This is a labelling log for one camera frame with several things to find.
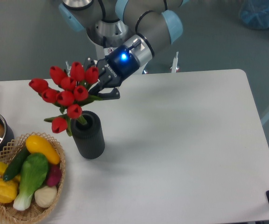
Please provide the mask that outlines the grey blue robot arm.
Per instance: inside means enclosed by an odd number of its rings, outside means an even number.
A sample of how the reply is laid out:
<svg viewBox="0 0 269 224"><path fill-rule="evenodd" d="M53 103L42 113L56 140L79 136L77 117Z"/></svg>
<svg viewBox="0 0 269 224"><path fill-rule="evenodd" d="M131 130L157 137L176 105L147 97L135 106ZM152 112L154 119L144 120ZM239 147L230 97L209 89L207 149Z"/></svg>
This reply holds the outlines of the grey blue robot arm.
<svg viewBox="0 0 269 224"><path fill-rule="evenodd" d="M59 11L76 32L85 30L95 45L98 82L90 95L118 99L119 86L132 74L141 74L149 61L183 33L174 10L183 0L64 0Z"/></svg>

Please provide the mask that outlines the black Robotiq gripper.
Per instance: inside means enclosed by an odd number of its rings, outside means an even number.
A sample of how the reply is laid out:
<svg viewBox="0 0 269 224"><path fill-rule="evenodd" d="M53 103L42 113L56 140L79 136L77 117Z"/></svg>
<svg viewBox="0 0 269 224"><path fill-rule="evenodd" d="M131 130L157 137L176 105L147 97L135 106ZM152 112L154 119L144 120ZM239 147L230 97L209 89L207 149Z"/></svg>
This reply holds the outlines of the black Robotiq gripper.
<svg viewBox="0 0 269 224"><path fill-rule="evenodd" d="M83 63L85 72L91 67L99 70L99 83L89 90L96 100L120 99L117 87L131 74L139 69L139 63L130 50L122 45L99 61L88 57ZM110 92L101 93L104 88L113 88Z"/></svg>

